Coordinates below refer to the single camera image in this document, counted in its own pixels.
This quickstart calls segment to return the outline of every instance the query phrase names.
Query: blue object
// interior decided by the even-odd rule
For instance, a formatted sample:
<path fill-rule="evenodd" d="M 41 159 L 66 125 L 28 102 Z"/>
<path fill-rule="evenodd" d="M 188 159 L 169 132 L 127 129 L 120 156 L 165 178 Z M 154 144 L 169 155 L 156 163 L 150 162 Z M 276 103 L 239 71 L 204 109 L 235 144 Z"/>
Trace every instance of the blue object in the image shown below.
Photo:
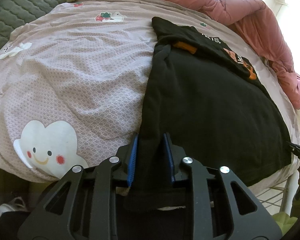
<path fill-rule="evenodd" d="M 175 182 L 175 178 L 174 178 L 174 164 L 173 164 L 173 158 L 172 158 L 172 154 L 171 154 L 171 149 L 169 147 L 168 137 L 167 137 L 166 133 L 163 135 L 163 138 L 164 138 L 164 146 L 165 146 L 166 154 L 168 155 L 168 160 L 169 160 L 169 169 L 170 169 L 170 173 L 171 173 L 171 182 L 173 184 Z"/>
<path fill-rule="evenodd" d="M 134 138 L 133 147 L 131 151 L 131 156 L 128 165 L 128 177 L 127 184 L 131 187 L 131 184 L 134 180 L 134 172 L 136 169 L 136 159 L 137 159 L 137 149 L 138 149 L 138 135 Z"/>

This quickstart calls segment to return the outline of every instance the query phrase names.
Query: bed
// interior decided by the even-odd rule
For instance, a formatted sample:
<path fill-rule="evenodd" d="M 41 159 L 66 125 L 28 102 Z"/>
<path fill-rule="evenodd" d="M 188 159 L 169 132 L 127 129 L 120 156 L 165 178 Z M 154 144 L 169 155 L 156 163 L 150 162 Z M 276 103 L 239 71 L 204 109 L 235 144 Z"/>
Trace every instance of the bed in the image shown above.
<path fill-rule="evenodd" d="M 43 1 L 13 0 L 18 8 L 13 16 L 7 12 L 11 0 L 0 0 L 0 168 L 29 181 L 53 181 L 73 163 L 97 165 L 127 144 L 141 123 L 156 43 L 153 16 L 218 36 L 248 58 L 278 106 L 291 141 L 300 145 L 300 111 L 275 73 L 242 38 L 206 15 L 162 0 Z M 52 155 L 48 141 L 67 153 Z M 26 150 L 30 144 L 38 147 Z M 51 153 L 56 163 L 32 162 L 40 151 Z M 291 165 L 250 189 L 258 194 L 299 166 L 291 156 Z"/>

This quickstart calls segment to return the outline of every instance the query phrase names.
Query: pink blanket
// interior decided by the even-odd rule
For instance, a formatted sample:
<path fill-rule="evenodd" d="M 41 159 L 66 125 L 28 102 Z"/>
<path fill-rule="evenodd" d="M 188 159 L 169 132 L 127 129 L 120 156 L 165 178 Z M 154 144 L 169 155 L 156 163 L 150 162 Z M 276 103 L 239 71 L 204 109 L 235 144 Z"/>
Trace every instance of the pink blanket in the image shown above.
<path fill-rule="evenodd" d="M 269 60 L 279 84 L 300 109 L 300 75 L 271 9 L 261 0 L 166 0 L 202 12 L 240 35 L 254 51 Z"/>

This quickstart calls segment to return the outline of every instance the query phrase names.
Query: white wire rack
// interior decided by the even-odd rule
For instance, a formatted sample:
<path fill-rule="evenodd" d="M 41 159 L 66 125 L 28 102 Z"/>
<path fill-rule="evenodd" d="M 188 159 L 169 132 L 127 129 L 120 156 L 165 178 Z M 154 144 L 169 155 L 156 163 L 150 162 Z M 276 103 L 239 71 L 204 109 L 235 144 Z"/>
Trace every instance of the white wire rack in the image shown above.
<path fill-rule="evenodd" d="M 292 200 L 298 189 L 298 180 L 299 172 L 296 171 L 287 180 L 262 191 L 257 198 L 271 215 L 278 212 L 290 215 Z"/>

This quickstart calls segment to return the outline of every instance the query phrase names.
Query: smiling mouth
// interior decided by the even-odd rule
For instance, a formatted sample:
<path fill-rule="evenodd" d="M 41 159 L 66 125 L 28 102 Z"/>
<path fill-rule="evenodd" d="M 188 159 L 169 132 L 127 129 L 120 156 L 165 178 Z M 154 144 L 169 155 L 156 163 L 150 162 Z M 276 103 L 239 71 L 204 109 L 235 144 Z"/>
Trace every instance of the smiling mouth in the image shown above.
<path fill-rule="evenodd" d="M 39 161 L 39 160 L 35 157 L 35 155 L 33 155 L 33 157 L 34 157 L 35 161 L 36 161 L 37 163 L 41 164 L 41 165 L 46 165 L 46 164 L 48 163 L 48 160 L 49 160 L 49 158 L 47 158 L 45 161 L 41 162 L 41 161 Z"/>

